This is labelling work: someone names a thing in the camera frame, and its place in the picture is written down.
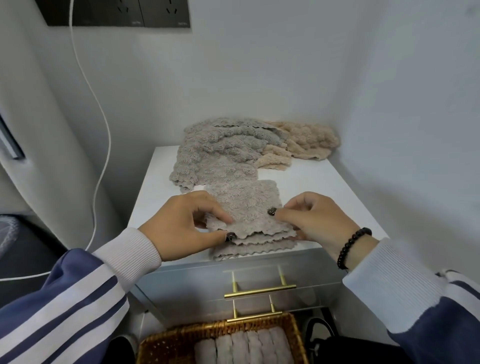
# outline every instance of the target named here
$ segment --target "blue jacket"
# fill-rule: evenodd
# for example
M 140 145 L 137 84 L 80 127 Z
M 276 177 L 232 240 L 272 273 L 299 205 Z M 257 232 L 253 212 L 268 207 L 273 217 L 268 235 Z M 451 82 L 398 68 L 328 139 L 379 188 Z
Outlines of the blue jacket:
M 129 309 L 125 292 L 160 264 L 133 228 L 93 254 L 70 250 L 42 289 L 0 310 L 0 364 L 100 363 Z M 439 277 L 384 239 L 344 284 L 416 363 L 480 363 L 480 287 L 463 275 Z

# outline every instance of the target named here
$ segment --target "brown woven basket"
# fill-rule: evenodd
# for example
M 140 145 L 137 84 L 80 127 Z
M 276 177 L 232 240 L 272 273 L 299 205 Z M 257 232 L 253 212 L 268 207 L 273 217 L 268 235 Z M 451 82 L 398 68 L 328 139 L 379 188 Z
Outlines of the brown woven basket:
M 295 317 L 290 313 L 232 323 L 217 321 L 195 324 L 154 334 L 140 344 L 137 364 L 194 364 L 193 347 L 200 340 L 275 326 L 280 326 L 285 331 L 295 364 L 308 364 Z

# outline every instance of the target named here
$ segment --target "drawer handle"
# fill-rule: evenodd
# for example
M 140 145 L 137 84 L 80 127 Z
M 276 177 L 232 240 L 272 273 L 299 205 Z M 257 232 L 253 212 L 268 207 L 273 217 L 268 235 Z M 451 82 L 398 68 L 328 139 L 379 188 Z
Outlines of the drawer handle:
M 272 297 L 268 295 L 270 298 L 270 307 L 271 307 L 271 312 L 266 312 L 264 314 L 256 314 L 256 315 L 250 315 L 250 316 L 238 316 L 237 309 L 235 308 L 235 301 L 233 301 L 233 318 L 227 319 L 227 323 L 230 322 L 238 322 L 238 321 L 247 321 L 247 320 L 256 320 L 258 318 L 266 318 L 266 317 L 273 317 L 273 316 L 279 316 L 283 313 L 283 311 L 276 311 L 275 306 L 273 306 L 272 303 Z
M 280 270 L 280 266 L 278 267 L 278 273 L 280 274 L 280 281 L 282 282 L 281 286 L 275 286 L 275 287 L 268 287 L 268 288 L 259 288 L 257 290 L 246 290 L 246 291 L 239 291 L 238 290 L 238 284 L 235 281 L 235 278 L 233 276 L 232 272 L 232 293 L 225 293 L 223 295 L 223 298 L 236 298 L 236 297 L 243 297 L 243 296 L 251 296 L 253 294 L 259 294 L 259 293 L 270 293 L 270 292 L 276 292 L 276 291 L 284 291 L 284 290 L 291 290 L 297 287 L 296 284 L 287 284 L 287 281 L 285 281 L 285 276 L 283 275 L 282 271 Z

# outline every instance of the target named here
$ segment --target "bracelet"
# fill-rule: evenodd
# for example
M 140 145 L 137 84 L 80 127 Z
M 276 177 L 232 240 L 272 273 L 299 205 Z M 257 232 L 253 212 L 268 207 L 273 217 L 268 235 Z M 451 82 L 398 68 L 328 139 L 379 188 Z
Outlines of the bracelet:
M 352 245 L 359 239 L 361 238 L 363 235 L 372 235 L 372 231 L 369 229 L 369 228 L 361 228 L 360 230 L 358 230 L 355 234 L 352 235 L 351 239 L 349 239 L 347 241 L 347 243 L 343 246 L 342 248 L 342 251 L 340 252 L 340 255 L 338 256 L 338 259 L 336 261 L 336 265 L 340 268 L 340 269 L 347 269 L 347 267 L 345 266 L 344 262 L 345 262 L 345 259 L 347 257 L 347 254 L 350 250 L 350 248 L 352 247 Z

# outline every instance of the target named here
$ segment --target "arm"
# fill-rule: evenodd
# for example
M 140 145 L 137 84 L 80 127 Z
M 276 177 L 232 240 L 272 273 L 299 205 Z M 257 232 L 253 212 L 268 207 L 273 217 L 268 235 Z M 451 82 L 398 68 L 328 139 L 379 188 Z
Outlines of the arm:
M 292 198 L 275 218 L 299 230 L 337 260 L 360 227 L 328 197 L 306 192 Z M 347 286 L 385 324 L 416 363 L 480 362 L 480 286 L 454 271 L 439 277 L 405 258 L 389 239 L 361 237 L 345 265 Z
M 226 231 L 195 229 L 204 212 L 226 223 L 212 196 L 175 196 L 139 230 L 125 229 L 93 254 L 72 249 L 44 286 L 0 309 L 0 364 L 100 363 L 128 312 L 125 295 L 162 260 L 175 260 L 223 243 Z

